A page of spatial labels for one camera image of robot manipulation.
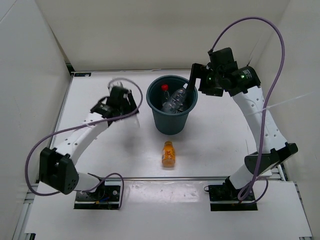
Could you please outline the tall white label water bottle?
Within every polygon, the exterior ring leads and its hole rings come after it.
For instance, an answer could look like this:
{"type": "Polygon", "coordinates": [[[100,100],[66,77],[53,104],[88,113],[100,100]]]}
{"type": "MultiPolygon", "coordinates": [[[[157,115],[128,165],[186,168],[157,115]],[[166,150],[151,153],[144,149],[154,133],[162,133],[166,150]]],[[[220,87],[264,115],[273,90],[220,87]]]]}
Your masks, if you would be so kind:
{"type": "Polygon", "coordinates": [[[137,114],[132,115],[129,119],[135,128],[140,128],[140,122],[137,114]]]}

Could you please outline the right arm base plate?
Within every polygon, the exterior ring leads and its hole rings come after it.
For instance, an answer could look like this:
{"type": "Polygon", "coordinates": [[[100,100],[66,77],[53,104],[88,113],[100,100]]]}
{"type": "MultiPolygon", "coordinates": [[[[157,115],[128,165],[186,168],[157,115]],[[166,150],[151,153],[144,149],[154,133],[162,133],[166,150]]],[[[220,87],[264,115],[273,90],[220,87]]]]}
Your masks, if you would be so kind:
{"type": "Polygon", "coordinates": [[[239,189],[235,189],[229,179],[223,183],[209,184],[203,188],[209,194],[211,212],[257,211],[255,194],[251,190],[244,200],[238,199],[239,189]]]}

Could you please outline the red label water bottle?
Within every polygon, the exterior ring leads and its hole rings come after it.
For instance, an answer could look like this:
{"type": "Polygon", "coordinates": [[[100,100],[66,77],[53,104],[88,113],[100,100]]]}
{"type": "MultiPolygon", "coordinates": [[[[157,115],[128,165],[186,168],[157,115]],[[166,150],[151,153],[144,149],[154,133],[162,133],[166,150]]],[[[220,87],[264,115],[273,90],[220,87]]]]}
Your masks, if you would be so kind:
{"type": "Polygon", "coordinates": [[[161,106],[163,107],[170,98],[169,86],[163,84],[161,86],[161,106]]]}

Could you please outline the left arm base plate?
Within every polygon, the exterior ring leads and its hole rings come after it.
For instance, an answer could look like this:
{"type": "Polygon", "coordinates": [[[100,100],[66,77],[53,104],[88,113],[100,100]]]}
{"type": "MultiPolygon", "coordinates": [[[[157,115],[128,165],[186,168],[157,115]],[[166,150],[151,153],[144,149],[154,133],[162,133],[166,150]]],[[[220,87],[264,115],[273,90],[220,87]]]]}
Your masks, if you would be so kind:
{"type": "Polygon", "coordinates": [[[75,210],[120,210],[123,204],[125,181],[112,173],[93,192],[76,193],[75,210]]]}

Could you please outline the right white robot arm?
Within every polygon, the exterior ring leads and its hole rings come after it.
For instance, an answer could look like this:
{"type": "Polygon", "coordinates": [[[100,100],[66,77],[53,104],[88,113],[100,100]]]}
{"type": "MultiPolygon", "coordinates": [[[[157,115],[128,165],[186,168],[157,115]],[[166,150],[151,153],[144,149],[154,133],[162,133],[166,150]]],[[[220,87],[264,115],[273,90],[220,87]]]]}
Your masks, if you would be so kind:
{"type": "Polygon", "coordinates": [[[266,108],[261,81],[251,66],[238,68],[232,60],[207,65],[194,63],[188,89],[195,85],[196,79],[200,79],[199,91],[203,94],[221,97],[228,93],[232,97],[256,143],[256,152],[247,155],[244,164],[222,185],[226,197],[236,200],[260,175],[297,153],[298,147],[289,143],[277,127],[266,108]]]}

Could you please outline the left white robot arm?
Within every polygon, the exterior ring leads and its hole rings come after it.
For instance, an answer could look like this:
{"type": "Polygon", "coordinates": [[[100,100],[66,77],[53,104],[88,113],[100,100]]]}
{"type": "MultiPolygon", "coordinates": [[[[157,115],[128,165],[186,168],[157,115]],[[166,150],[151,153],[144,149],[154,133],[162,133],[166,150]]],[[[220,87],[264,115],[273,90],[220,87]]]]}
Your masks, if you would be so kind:
{"type": "Polygon", "coordinates": [[[137,114],[137,105],[129,89],[116,86],[110,95],[101,98],[89,111],[81,128],[74,130],[63,142],[40,153],[39,180],[58,192],[87,193],[93,200],[105,194],[103,182],[88,173],[78,172],[77,162],[87,147],[112,123],[130,113],[137,114]]]}

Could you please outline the clear unlabelled plastic bottle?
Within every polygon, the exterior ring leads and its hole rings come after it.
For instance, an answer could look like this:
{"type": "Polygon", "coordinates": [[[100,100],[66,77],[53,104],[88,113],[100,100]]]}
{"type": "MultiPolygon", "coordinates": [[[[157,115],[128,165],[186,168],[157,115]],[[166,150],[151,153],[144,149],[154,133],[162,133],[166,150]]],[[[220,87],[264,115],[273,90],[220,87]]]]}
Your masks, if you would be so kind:
{"type": "Polygon", "coordinates": [[[163,104],[161,111],[164,113],[175,114],[187,99],[187,87],[185,83],[183,87],[177,89],[163,104]]]}

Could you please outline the small black cap bottle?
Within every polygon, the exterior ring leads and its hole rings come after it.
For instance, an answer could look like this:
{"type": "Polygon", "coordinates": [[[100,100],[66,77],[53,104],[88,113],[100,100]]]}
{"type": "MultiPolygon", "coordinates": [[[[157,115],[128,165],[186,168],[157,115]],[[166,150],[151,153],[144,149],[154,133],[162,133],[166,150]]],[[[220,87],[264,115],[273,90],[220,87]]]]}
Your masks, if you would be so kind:
{"type": "Polygon", "coordinates": [[[176,110],[176,114],[179,114],[179,113],[183,113],[184,111],[186,111],[188,109],[188,104],[186,102],[184,102],[183,104],[181,104],[179,106],[179,108],[176,110]]]}

